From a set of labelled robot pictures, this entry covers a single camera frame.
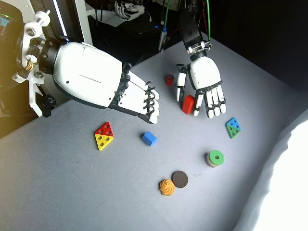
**table surface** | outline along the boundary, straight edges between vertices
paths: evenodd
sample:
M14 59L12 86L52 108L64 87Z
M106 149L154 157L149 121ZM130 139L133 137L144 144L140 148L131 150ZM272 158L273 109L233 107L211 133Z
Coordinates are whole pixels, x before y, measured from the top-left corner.
M209 52L218 65L227 113L186 115L175 87L175 65L189 56L183 43L140 63L133 72L160 93L156 125L111 109L75 101L56 108L0 140L2 231L226 231L236 223L296 93L222 44ZM189 80L186 94L194 95ZM225 123L242 128L230 139ZM109 121L115 139L98 151L94 131ZM152 132L149 147L141 135ZM210 168L205 154L220 150L225 163ZM162 196L158 183L182 170L185 188Z

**yellow triangular block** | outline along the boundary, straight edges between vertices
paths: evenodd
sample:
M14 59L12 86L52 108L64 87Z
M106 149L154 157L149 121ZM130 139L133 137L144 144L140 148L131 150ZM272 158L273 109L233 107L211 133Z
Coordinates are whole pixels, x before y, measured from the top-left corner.
M105 136L101 134L95 134L95 139L97 142L97 147L101 151L103 150L111 141L114 139L113 136Z

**green round block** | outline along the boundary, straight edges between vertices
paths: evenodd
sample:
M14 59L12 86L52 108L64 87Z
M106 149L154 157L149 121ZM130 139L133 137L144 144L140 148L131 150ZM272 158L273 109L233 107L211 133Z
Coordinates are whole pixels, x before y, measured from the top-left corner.
M225 157L220 151L213 150L208 154L208 159L213 165L222 165L225 161Z

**red triangular block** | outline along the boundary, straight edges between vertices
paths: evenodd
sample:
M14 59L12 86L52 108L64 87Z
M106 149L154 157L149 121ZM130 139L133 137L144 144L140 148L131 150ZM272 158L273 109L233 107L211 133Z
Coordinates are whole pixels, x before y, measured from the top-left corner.
M104 123L99 129L96 130L95 134L105 135L105 136L114 136L111 131L109 122Z

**green triangular block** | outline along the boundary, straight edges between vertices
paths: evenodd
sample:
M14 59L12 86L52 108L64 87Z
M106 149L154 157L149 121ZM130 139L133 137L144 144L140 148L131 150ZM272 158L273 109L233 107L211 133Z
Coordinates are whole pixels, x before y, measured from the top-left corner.
M226 125L226 128L231 139L233 139L237 134L241 132L241 130L239 130L238 128L234 128L230 125Z

